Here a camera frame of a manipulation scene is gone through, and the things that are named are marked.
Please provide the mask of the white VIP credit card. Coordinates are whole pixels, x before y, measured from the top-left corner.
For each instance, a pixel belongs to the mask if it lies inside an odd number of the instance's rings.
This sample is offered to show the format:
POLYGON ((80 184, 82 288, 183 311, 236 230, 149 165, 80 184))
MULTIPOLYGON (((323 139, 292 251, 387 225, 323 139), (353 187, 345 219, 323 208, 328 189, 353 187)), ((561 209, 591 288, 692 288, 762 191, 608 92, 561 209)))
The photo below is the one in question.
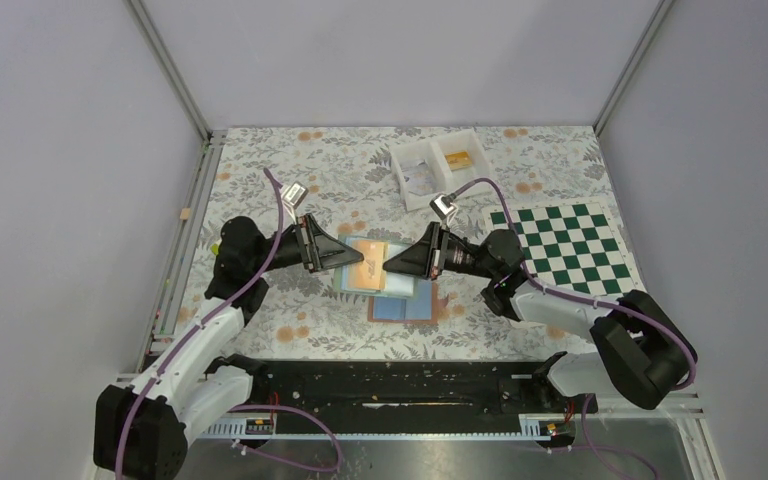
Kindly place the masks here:
POLYGON ((406 191, 410 195, 425 196, 436 192, 434 174, 427 163, 405 167, 402 174, 406 191))

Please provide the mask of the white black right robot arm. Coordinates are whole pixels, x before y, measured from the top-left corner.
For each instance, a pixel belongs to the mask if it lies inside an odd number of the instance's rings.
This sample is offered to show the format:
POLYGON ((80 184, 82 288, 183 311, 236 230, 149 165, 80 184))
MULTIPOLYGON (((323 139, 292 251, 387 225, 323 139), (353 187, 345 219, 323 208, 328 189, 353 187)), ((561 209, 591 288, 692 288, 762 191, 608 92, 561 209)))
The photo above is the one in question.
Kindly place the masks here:
POLYGON ((620 297, 587 296, 532 275, 517 234, 491 231, 472 244, 438 222, 406 250, 386 260, 388 273, 435 280, 444 272, 485 278, 481 297, 510 323, 532 322, 590 341, 586 354, 566 353, 533 386, 535 402, 557 412, 573 396, 615 392, 645 410, 690 386, 698 356, 654 299, 630 290, 620 297))

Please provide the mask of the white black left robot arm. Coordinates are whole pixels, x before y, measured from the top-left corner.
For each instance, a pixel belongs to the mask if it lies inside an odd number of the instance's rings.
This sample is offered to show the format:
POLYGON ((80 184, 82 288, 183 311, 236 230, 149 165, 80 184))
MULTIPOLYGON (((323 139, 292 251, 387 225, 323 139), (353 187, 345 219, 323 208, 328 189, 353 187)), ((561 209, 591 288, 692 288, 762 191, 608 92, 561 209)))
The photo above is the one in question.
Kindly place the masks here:
POLYGON ((173 479, 189 447, 223 415, 292 412, 270 390, 265 364, 219 350, 240 333, 268 291, 264 272, 302 265, 339 269, 363 254, 325 233, 310 215, 265 237, 253 220, 236 217, 221 229, 204 312, 161 356, 126 386, 109 385, 96 402, 93 462, 118 479, 173 479))

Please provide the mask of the gold credit card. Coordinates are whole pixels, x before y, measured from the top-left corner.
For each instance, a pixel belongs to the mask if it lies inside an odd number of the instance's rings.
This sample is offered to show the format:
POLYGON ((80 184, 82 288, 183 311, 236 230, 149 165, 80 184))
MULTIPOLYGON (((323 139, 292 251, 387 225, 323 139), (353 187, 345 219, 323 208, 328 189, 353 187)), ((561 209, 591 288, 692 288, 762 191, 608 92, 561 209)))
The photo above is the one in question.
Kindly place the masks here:
POLYGON ((468 169, 473 166, 473 159, 468 151, 446 153, 444 159, 451 171, 468 169))

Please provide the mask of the floral tablecloth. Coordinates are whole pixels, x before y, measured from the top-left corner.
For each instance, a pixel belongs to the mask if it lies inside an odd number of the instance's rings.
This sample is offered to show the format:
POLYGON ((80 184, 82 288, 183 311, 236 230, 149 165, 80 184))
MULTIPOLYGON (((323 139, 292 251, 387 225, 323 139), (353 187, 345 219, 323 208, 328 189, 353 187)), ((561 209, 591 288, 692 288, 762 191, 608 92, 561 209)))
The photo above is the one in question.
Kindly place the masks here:
MULTIPOLYGON (((531 204, 604 197, 620 224, 598 140, 584 127, 476 127, 493 169, 496 190, 469 189, 458 201, 453 227, 473 242, 504 223, 500 202, 531 204)), ((174 333, 204 312, 213 247, 222 225, 245 215, 265 234, 277 225, 276 202, 265 178, 309 189, 302 211, 335 236, 410 244, 434 218, 428 207, 405 210, 391 170, 391 146, 443 134, 440 127, 238 128, 229 132, 195 247, 174 333)), ((331 273, 300 266, 271 272, 269 293, 250 324, 226 346, 263 359, 540 360, 559 351, 583 353, 590 344, 539 323, 493 315, 482 279, 443 274, 451 300, 434 325, 367 320, 369 299, 338 293, 331 273)))

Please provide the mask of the white two-compartment plastic bin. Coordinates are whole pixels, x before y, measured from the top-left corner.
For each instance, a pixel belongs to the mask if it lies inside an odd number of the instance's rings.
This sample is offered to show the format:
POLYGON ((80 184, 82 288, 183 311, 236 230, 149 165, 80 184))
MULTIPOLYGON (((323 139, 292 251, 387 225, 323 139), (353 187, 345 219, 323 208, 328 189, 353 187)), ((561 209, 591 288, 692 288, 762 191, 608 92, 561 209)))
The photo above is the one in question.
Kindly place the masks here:
POLYGON ((408 212, 428 207, 436 194, 451 193, 472 180, 493 176, 493 169, 484 147, 478 134, 473 130, 460 130, 428 139, 396 144, 390 147, 389 153, 391 170, 396 177, 405 210, 408 212), (458 171, 451 171, 448 168, 444 155, 458 151, 470 153, 473 159, 471 168, 458 171), (436 192, 433 194, 415 196, 406 191, 402 171, 405 167, 420 162, 427 163, 434 174, 436 192))

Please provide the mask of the green white chessboard mat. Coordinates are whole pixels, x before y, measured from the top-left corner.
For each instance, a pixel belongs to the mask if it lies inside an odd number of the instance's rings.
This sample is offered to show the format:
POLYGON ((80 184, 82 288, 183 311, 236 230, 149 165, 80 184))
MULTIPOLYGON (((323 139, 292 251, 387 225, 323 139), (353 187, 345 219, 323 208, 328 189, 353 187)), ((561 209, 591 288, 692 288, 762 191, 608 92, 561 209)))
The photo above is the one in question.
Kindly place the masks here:
POLYGON ((645 289, 620 224, 604 197, 509 206, 529 272, 589 296, 645 289))

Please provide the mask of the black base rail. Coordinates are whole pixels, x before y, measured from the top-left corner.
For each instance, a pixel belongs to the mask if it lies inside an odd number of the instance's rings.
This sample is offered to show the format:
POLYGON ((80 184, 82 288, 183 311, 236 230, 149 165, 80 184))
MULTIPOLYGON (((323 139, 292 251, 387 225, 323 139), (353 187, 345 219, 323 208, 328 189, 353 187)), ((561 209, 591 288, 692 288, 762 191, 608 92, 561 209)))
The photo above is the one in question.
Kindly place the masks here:
POLYGON ((240 367, 252 375, 248 404, 305 410, 336 434, 507 434, 519 414, 547 414, 563 434, 595 401, 567 397, 536 362, 260 361, 215 359, 208 374, 240 367))

